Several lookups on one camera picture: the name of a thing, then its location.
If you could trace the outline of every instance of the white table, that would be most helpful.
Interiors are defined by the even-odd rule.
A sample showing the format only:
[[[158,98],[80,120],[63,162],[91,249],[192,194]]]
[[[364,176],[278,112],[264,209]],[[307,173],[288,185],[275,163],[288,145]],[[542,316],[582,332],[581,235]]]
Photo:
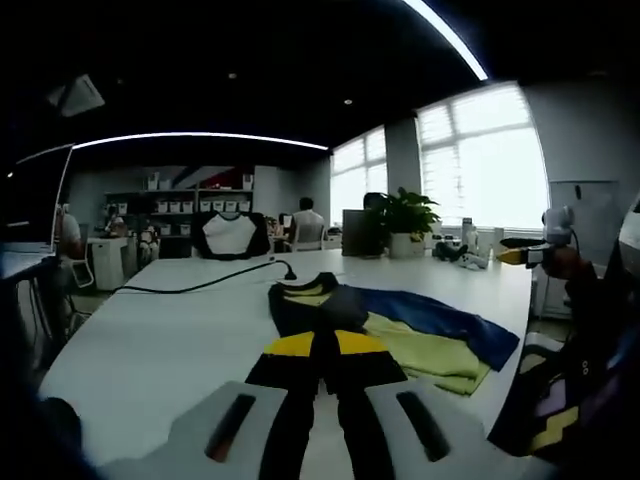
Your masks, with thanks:
[[[124,284],[122,249],[127,246],[127,242],[127,237],[87,239],[93,254],[93,268],[98,290],[114,290]]]
[[[491,264],[473,272],[430,257],[415,260],[344,258],[338,250],[275,255],[301,281],[332,271],[341,283],[404,289],[482,315],[524,338],[531,272]],[[158,260],[129,284],[183,288],[257,265],[269,257],[216,262]],[[183,295],[118,292],[71,339],[41,387],[66,399],[85,428],[85,450],[101,465],[142,456],[166,441],[172,421],[228,380],[244,380],[265,345],[277,338],[267,291],[283,265],[258,270]],[[491,371],[468,398],[452,401],[473,412],[488,433],[516,373],[522,342],[500,372]],[[302,477],[345,478],[349,458],[332,397],[316,404]]]

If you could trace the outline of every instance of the yellow stripe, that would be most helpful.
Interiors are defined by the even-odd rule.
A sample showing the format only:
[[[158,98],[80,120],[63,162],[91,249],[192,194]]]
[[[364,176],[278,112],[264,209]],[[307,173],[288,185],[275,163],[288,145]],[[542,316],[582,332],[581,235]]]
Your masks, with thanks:
[[[284,298],[285,300],[289,300],[290,302],[301,303],[303,305],[310,305],[312,307],[319,307],[324,302],[326,302],[330,296],[331,296],[330,293],[326,293],[324,295],[313,295],[309,297],[301,296],[301,297],[284,297]]]
[[[578,407],[570,408],[553,417],[547,418],[547,429],[539,433],[531,441],[530,452],[533,453],[549,445],[554,445],[562,440],[562,433],[568,427],[578,421]]]
[[[322,293],[322,285],[316,285],[308,290],[285,290],[284,293],[292,297],[320,295]]]
[[[342,355],[387,351],[384,344],[377,338],[368,337],[361,333],[346,332],[344,330],[336,330],[335,333],[336,337],[338,337],[340,353]]]
[[[265,349],[264,353],[288,357],[308,357],[312,341],[313,332],[300,333],[276,340]]]

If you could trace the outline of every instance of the ceiling light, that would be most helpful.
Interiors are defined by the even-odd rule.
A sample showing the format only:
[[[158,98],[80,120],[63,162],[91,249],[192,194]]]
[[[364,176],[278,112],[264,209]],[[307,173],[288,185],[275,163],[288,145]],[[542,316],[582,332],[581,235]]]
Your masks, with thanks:
[[[315,145],[313,143],[297,142],[295,140],[286,140],[284,138],[260,137],[258,135],[244,135],[242,133],[218,133],[218,132],[165,132],[165,133],[140,133],[137,135],[124,135],[122,137],[103,138],[102,140],[93,140],[91,142],[79,143],[74,145],[73,150],[79,148],[101,145],[103,143],[122,142],[124,140],[139,140],[143,138],[162,138],[162,137],[219,137],[219,138],[237,138],[241,140],[260,140],[263,142],[285,143],[287,145],[296,145],[298,147],[315,148],[317,150],[329,150],[329,147]]]
[[[480,62],[473,56],[469,47],[465,45],[462,39],[458,36],[456,32],[454,32],[447,23],[440,18],[440,16],[434,12],[431,7],[429,7],[422,0],[402,0],[404,3],[413,8],[416,12],[418,12],[427,22],[431,24],[433,28],[438,30],[440,35],[442,35],[447,42],[451,44],[453,48],[456,49],[458,54],[462,57],[462,59],[469,65],[469,68],[473,70],[473,73],[476,74],[478,80],[486,80],[489,78],[487,73],[484,71]]]

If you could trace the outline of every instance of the blue cloth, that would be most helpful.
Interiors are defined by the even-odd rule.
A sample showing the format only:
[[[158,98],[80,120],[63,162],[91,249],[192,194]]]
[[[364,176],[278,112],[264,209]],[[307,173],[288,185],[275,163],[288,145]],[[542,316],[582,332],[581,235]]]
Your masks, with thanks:
[[[502,369],[518,346],[518,337],[508,330],[433,298],[402,291],[356,290],[368,311],[404,322],[418,332],[463,340],[493,370]]]

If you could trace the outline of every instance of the bright window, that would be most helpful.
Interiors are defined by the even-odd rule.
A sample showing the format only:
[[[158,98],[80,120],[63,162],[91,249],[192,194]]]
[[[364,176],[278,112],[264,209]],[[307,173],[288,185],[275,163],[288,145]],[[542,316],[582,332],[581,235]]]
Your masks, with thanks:
[[[537,230],[549,206],[544,159],[515,84],[471,92],[418,113],[422,192],[444,225]]]
[[[331,224],[342,223],[343,210],[362,208],[367,192],[387,193],[384,128],[336,148],[331,160]]]

